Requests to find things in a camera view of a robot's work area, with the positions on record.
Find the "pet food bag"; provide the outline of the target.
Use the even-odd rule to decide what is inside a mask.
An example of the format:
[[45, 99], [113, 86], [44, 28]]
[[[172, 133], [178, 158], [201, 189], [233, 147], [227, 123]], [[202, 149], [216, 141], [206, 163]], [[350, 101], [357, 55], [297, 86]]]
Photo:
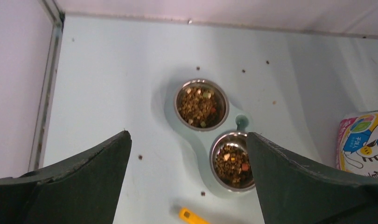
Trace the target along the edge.
[[350, 113], [341, 120], [336, 168], [378, 179], [378, 111]]

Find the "yellow plastic scoop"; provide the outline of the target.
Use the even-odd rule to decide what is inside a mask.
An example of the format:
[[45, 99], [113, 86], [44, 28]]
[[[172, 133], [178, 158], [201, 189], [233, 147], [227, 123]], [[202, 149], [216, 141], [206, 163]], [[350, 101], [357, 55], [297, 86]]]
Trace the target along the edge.
[[178, 213], [179, 218], [187, 224], [210, 224], [204, 218], [187, 208], [181, 208]]

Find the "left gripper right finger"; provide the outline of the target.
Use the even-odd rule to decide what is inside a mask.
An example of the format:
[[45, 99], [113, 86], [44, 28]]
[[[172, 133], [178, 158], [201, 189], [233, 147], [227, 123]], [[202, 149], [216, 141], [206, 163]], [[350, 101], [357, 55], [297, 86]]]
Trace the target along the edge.
[[378, 179], [341, 171], [260, 134], [246, 139], [267, 224], [378, 224]]

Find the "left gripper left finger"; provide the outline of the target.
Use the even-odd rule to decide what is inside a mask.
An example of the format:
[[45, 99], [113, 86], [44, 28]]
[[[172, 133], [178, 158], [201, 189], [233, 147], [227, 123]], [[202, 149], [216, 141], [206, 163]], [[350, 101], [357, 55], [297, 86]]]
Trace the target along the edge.
[[20, 177], [0, 179], [0, 224], [111, 224], [132, 147], [122, 131]]

